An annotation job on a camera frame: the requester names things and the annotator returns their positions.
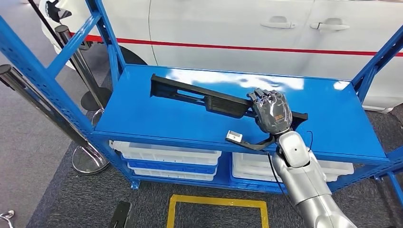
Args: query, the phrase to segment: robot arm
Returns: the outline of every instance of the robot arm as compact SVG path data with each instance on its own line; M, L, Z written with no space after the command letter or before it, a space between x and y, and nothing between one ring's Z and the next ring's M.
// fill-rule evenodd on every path
M333 200L316 157L291 128L292 115L284 95L256 89L248 97L254 103L257 124L276 140L279 149L273 156L273 167L283 180L292 204L301 211L305 226L356 228Z
M295 151L289 144L294 141L302 150ZM316 157L305 146L297 132L290 131L279 137L280 153L273 156L273 167L285 184L291 202L301 212L308 228L356 228L340 210L332 198L332 192L326 184L326 175L320 168ZM287 157L305 158L303 166L292 166Z

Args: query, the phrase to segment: black cable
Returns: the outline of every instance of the black cable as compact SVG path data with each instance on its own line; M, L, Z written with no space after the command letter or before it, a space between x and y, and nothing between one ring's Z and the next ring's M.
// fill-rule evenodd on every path
M273 162L271 161L270 153L267 153L267 156L268 156L268 158L269 158L270 168L271 168L271 171L273 172L274 179L276 179L276 183L277 183L278 187L280 188L281 192L283 193L283 196L287 199L288 203L290 204L291 208L296 212L296 214L297 214L302 220L304 220L304 219L302 218L301 214L299 213L299 211L298 211L298 210L294 207L294 205L291 203L291 199L289 198L289 196L287 196L287 195L285 194L283 188L281 187L280 181L278 180L277 175L276 175L276 173L274 172Z
M40 12L40 10L38 9L37 5L34 3L34 0L28 0L28 2L31 4L31 6L34 9L34 11L37 13L38 17L40 18L42 23L46 26L46 28L49 30L49 32L52 34L53 38L56 40L56 42L59 44L59 46L61 48L63 48L64 45L62 44L62 41L59 39L59 37L57 37L56 33L53 31L53 29L50 26L50 24L48 23L48 21L45 19L43 14Z
M314 133L312 131L307 131L311 133L311 144L309 145L309 151L311 151L312 143L314 142Z

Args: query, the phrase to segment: gray carpet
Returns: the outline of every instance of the gray carpet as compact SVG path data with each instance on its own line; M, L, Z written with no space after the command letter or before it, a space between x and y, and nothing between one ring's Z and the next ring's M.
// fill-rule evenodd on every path
M399 120L403 117L400 115L402 108L389 114L367 113L387 151L403 145ZM63 162L69 162L73 148L70 147ZM63 162L52 181L57 184L48 188L44 202L40 204L42 207L37 208L28 228L106 228L120 200L133 203L134 228L166 227L169 199L173 194L263 200L268 206L270 227L303 227L301 219L282 195L146 181L141 183L139 190L131 190L129 183L113 167L94 176L85 176ZM403 177L399 175L398 178L403 183ZM334 198L358 227L403 227L403 209L387 178L380 183L367 179L340 190ZM177 203L176 206L176 228L244 228L260 227L260 224L258 209L190 203Z

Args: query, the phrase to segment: yellow floor marking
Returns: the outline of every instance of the yellow floor marking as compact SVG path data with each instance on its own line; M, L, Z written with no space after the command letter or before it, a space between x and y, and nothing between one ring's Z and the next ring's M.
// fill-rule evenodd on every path
M225 199L225 198L213 198L213 197L201 197L201 196L184 196L184 195L172 195L168 208L168 222L166 227L173 228L175 221L175 206L177 202L184 203L199 203L221 206L237 206L248 208L260 208L260 215L262 220L262 228L269 228L269 218L267 213L266 202L260 200L248 200L248 199Z

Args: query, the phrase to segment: black object on floor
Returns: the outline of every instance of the black object on floor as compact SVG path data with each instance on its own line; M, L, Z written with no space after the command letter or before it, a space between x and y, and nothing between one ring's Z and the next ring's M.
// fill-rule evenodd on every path
M124 228L131 208L132 208L131 203L120 201L116 207L116 210L114 212L114 215L112 216L108 228Z

